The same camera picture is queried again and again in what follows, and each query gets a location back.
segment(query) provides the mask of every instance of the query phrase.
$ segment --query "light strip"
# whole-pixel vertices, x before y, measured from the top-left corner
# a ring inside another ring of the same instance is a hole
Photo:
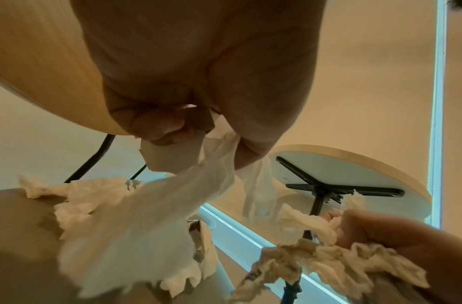
[[[444,69],[446,59],[446,13],[447,0],[437,0],[436,7],[436,49],[434,63],[434,90],[429,137],[429,163],[427,188],[432,196],[431,217],[428,223],[441,228],[442,189],[442,121]]]
[[[262,247],[274,247],[269,241],[209,204],[201,206],[199,216],[202,218],[211,216],[216,221],[216,225],[212,229],[214,244],[246,271],[250,271],[252,264],[259,260]],[[300,301],[347,304],[344,297],[337,294],[328,285],[323,284],[315,274],[311,276],[303,274],[300,284],[302,287],[302,293],[298,296]],[[280,279],[275,284],[270,284],[269,288],[282,298],[284,281]]]

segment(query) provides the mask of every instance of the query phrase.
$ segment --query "hand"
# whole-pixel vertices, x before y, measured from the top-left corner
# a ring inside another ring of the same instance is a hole
[[[323,217],[330,221],[339,212]],[[462,303],[462,240],[422,222],[404,217],[348,210],[342,215],[337,245],[374,242],[394,248],[427,272],[432,303]]]
[[[309,93],[325,0],[71,0],[111,116],[167,145],[193,136],[176,108],[222,112],[235,165],[268,153]]]

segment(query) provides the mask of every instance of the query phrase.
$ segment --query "round table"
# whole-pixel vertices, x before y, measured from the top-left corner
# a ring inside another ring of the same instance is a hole
[[[371,211],[402,215],[423,220],[431,214],[431,195],[426,187],[406,173],[378,160],[331,147],[286,145],[274,148],[269,154],[274,177],[283,185],[306,184],[278,162],[280,157],[315,179],[334,185],[386,187],[404,191],[402,197],[366,196]],[[309,191],[295,190],[314,199]],[[333,200],[321,211],[339,208]]]

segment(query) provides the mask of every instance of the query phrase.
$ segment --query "gray surface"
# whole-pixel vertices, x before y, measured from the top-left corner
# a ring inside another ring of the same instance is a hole
[[[233,289],[219,264],[214,275],[175,299],[166,291],[150,291],[145,284],[137,284],[126,295],[114,291],[91,300],[77,299],[77,288],[58,273],[56,262],[62,231],[53,206],[63,200],[27,199],[20,189],[0,191],[0,304],[222,303]]]

